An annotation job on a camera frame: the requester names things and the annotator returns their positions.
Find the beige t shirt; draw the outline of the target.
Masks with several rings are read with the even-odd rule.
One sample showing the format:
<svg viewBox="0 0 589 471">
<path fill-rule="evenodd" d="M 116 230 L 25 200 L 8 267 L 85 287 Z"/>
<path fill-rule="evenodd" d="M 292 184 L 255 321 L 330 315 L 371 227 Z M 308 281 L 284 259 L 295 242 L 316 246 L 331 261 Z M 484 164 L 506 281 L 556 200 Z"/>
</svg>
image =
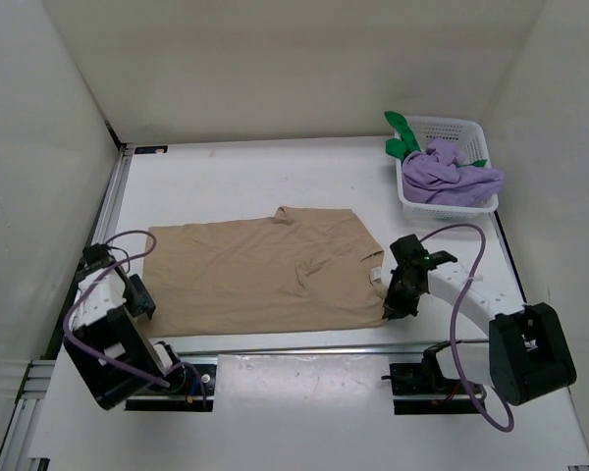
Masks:
<svg viewBox="0 0 589 471">
<path fill-rule="evenodd" d="M 153 227 L 149 337 L 280 334 L 384 324 L 384 250 L 349 209 Z"/>
</svg>

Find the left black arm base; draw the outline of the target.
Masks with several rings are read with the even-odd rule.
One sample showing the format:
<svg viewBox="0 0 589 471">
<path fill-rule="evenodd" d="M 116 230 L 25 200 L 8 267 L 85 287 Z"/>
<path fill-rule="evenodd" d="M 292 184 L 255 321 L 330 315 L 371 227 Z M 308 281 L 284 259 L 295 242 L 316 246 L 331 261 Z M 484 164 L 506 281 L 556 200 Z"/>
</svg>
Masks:
<svg viewBox="0 0 589 471">
<path fill-rule="evenodd" d="M 183 356 L 193 369 L 185 367 L 173 376 L 170 390 L 149 389 L 127 399 L 124 409 L 131 412 L 210 413 L 217 385 L 216 356 Z"/>
</svg>

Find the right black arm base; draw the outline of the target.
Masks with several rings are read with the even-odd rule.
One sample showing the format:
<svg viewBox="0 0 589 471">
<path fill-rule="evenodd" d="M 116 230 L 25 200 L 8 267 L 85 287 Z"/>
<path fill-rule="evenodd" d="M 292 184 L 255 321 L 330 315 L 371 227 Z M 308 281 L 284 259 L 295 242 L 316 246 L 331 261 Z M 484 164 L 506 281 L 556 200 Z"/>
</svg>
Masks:
<svg viewBox="0 0 589 471">
<path fill-rule="evenodd" d="M 395 416 L 478 413 L 460 380 L 431 379 L 419 363 L 391 363 L 381 381 L 391 385 Z"/>
</svg>

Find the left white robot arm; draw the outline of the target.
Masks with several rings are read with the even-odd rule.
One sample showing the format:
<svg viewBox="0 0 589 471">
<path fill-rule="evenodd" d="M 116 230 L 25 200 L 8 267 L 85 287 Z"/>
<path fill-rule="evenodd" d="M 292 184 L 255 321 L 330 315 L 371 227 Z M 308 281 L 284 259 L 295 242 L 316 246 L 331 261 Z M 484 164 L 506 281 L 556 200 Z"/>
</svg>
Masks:
<svg viewBox="0 0 589 471">
<path fill-rule="evenodd" d="M 140 276 L 129 275 L 106 244 L 83 250 L 73 313 L 64 320 L 64 346 L 97 404 L 109 410 L 148 389 L 171 394 L 186 380 L 181 359 L 163 341 L 139 330 L 156 304 Z"/>
</svg>

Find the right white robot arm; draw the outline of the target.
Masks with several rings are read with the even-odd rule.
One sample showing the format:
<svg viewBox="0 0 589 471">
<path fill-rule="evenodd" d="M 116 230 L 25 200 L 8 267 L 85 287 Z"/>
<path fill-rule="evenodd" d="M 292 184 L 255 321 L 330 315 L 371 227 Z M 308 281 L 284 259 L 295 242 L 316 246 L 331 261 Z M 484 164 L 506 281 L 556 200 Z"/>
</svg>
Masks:
<svg viewBox="0 0 589 471">
<path fill-rule="evenodd" d="M 488 385 L 518 406 L 574 384 L 576 369 L 559 316 L 546 303 L 515 301 L 471 275 L 445 250 L 430 253 L 416 235 L 391 244 L 397 262 L 384 300 L 384 318 L 418 313 L 420 297 L 430 294 L 454 305 L 488 339 L 488 348 L 467 347 L 463 369 L 473 383 Z"/>
</svg>

